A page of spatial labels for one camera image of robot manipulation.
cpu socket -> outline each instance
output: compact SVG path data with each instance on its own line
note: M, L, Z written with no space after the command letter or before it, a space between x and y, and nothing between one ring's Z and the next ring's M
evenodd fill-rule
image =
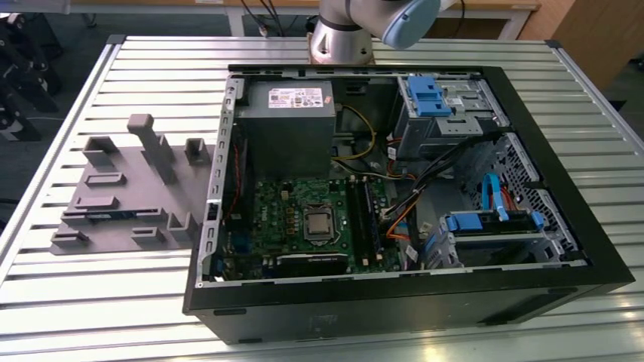
M304 208L304 239L321 246L333 240L333 209L326 204L308 204Z

open computer tower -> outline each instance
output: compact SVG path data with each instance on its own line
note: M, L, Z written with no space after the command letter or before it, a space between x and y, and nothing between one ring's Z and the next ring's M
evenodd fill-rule
M229 73L184 300L226 343L518 323L633 281L500 68Z

slotted aluminum surface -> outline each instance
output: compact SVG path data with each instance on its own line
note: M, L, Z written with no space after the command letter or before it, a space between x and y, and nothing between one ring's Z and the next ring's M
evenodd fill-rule
M108 45L0 239L1 360L125 360L188 356L256 360L633 360L644 352L644 159L624 121L544 43L374 43L378 64L501 66L637 282L524 324L321 342L226 346L181 314L188 250L53 256L89 135L118 146L130 113L150 113L170 144L216 139L226 66L305 63L302 38L128 37Z

green motherboard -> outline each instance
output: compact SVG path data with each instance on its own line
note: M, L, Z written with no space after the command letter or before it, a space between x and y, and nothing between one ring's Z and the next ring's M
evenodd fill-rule
M384 248L376 261L354 258L350 215L346 205L348 179L296 179L260 181L254 188L252 231L244 252L249 255L280 253L341 253L348 255L346 274L400 270L397 248ZM388 207L381 179L368 181L370 203L377 211ZM265 278L261 261L241 262L245 278Z

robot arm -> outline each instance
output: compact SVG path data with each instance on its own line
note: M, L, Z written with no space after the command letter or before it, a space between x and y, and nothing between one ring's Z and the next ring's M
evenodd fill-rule
M394 49L422 38L441 0L321 0L310 55L321 64L364 64L372 59L370 36Z

